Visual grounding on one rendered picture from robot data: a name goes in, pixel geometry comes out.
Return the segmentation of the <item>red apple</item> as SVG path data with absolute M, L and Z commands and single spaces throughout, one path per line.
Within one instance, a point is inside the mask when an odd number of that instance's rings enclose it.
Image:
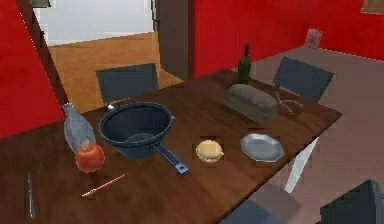
M 95 172 L 99 170 L 105 161 L 103 149 L 95 143 L 87 143 L 79 147 L 75 154 L 77 167 L 85 172 Z

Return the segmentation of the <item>tan round bread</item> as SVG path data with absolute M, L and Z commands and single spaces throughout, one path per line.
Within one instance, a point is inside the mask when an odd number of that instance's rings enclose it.
M 224 155 L 220 144 L 213 140 L 204 140 L 196 147 L 198 158 L 206 163 L 215 163 Z

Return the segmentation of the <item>dark blue pan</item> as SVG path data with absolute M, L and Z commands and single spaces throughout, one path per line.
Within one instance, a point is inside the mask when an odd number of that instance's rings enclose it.
M 111 109 L 99 123 L 100 136 L 122 155 L 142 159 L 159 153 L 180 175 L 188 167 L 162 141 L 175 116 L 161 104 L 135 102 Z

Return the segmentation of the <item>grey-brown bread loaf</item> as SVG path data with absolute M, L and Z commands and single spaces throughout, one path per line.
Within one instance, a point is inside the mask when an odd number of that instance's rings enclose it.
M 278 111 L 275 98 L 246 84 L 231 86 L 226 92 L 225 105 L 259 124 L 272 120 Z

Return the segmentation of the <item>dark green wine bottle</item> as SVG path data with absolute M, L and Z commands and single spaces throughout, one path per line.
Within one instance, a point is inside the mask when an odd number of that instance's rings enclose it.
M 250 45 L 246 44 L 244 47 L 244 54 L 238 63 L 238 84 L 247 84 L 249 80 L 251 61 L 249 56 Z

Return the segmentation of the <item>dark wooden dining table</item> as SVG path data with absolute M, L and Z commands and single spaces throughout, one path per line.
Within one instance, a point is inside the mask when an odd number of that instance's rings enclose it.
M 165 146 L 189 171 L 179 175 L 159 154 L 128 159 L 106 143 L 104 166 L 85 174 L 75 164 L 62 123 L 52 123 L 0 141 L 0 224 L 217 224 L 233 208 L 288 164 L 341 114 L 303 98 L 293 115 L 259 125 L 224 104 L 236 81 L 220 71 L 145 95 L 175 116 Z M 254 161 L 240 149 L 251 133 L 279 141 L 285 155 L 277 162 Z M 220 144 L 224 155 L 201 161 L 196 147 Z M 27 174 L 31 174 L 35 219 L 29 215 Z M 80 196 L 122 174 L 126 177 L 95 194 Z

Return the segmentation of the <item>dark blue chair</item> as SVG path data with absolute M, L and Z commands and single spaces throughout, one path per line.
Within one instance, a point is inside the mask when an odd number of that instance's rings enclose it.
M 105 104 L 159 89 L 154 63 L 98 70 L 96 76 Z
M 312 102 L 318 102 L 334 73 L 284 56 L 273 83 Z
M 251 200 L 237 206 L 219 224 L 284 224 Z
M 320 209 L 316 224 L 384 224 L 384 192 L 366 180 Z

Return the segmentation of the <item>grey metal plate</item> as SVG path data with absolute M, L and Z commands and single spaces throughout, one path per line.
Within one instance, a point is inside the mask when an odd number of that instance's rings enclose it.
M 285 155 L 281 143 L 269 135 L 251 133 L 240 140 L 240 149 L 259 162 L 277 162 Z

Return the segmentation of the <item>dark brown room door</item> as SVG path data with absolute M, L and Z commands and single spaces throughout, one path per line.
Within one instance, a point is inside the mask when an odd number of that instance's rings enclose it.
M 161 67 L 186 81 L 193 78 L 195 0 L 156 0 Z

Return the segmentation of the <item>grey metal fork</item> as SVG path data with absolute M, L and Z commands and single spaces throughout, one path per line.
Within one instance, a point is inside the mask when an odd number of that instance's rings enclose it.
M 301 103 L 299 103 L 298 101 L 295 101 L 295 100 L 282 100 L 278 92 L 275 92 L 275 95 L 276 95 L 276 99 L 277 99 L 278 103 L 280 105 L 282 105 L 283 107 L 285 107 L 287 109 L 287 111 L 289 112 L 289 114 L 293 115 L 293 110 L 288 106 L 289 103 L 295 104 L 299 108 L 303 109 L 303 105 Z

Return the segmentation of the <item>red pencil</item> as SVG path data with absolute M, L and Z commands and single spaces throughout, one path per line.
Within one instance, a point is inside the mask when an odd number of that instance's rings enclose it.
M 98 186 L 96 188 L 93 188 L 90 191 L 82 194 L 80 196 L 80 198 L 85 198 L 85 197 L 91 196 L 91 195 L 95 194 L 97 191 L 102 190 L 102 189 L 106 188 L 107 186 L 109 186 L 109 185 L 111 185 L 111 184 L 113 184 L 115 182 L 118 182 L 119 180 L 123 179 L 126 176 L 127 176 L 127 174 L 122 174 L 122 175 L 120 175 L 120 176 L 118 176 L 118 177 L 116 177 L 116 178 L 114 178 L 114 179 L 112 179 L 112 180 L 110 180 L 110 181 L 108 181 L 108 182 L 106 182 L 106 183 L 104 183 L 104 184 L 102 184 L 102 185 L 100 185 L 100 186 Z

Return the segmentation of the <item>pink box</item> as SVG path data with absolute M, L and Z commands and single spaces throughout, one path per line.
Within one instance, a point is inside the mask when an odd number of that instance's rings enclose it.
M 305 38 L 304 45 L 309 48 L 318 48 L 322 38 L 322 32 L 318 29 L 309 29 Z

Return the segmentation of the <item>grey butter knife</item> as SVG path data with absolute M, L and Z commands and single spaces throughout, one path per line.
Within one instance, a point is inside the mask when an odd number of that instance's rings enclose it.
M 31 219 L 35 219 L 35 207 L 33 200 L 33 188 L 32 188 L 32 180 L 31 174 L 27 174 L 27 183 L 28 183 L 28 200 L 29 200 L 29 215 Z

